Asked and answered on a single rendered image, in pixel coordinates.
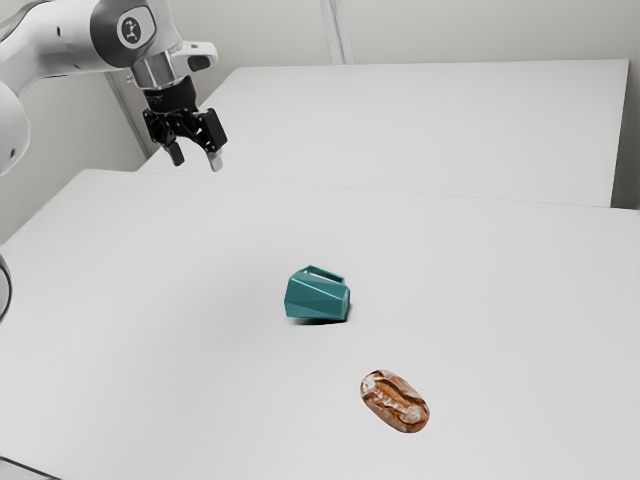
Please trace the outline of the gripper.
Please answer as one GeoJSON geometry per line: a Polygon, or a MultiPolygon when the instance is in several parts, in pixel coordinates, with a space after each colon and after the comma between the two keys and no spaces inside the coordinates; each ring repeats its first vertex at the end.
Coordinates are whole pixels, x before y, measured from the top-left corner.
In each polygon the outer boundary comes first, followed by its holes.
{"type": "Polygon", "coordinates": [[[213,172],[223,168],[222,148],[228,138],[213,108],[198,111],[196,90],[191,78],[184,78],[175,85],[163,89],[143,91],[148,107],[143,111],[150,139],[163,147],[174,166],[181,166],[184,155],[177,143],[174,115],[184,114],[186,136],[197,144],[207,156],[213,172]]]}

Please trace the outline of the teal faceted mug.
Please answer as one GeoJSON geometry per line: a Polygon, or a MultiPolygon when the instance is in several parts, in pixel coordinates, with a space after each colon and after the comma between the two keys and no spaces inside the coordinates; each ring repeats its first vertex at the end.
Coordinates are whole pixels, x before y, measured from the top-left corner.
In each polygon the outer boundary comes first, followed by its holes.
{"type": "Polygon", "coordinates": [[[350,309],[350,288],[337,274],[309,265],[288,279],[284,296],[287,317],[345,321],[350,309]]]}

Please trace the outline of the brown crusty bread loaf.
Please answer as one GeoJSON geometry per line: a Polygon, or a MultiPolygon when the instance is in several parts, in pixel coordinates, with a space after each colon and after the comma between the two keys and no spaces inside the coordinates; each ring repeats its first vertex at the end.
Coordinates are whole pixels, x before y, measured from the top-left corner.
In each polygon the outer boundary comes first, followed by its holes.
{"type": "Polygon", "coordinates": [[[382,422],[401,433],[413,434],[429,423],[426,400],[403,377],[389,370],[374,370],[360,382],[360,396],[382,422]]]}

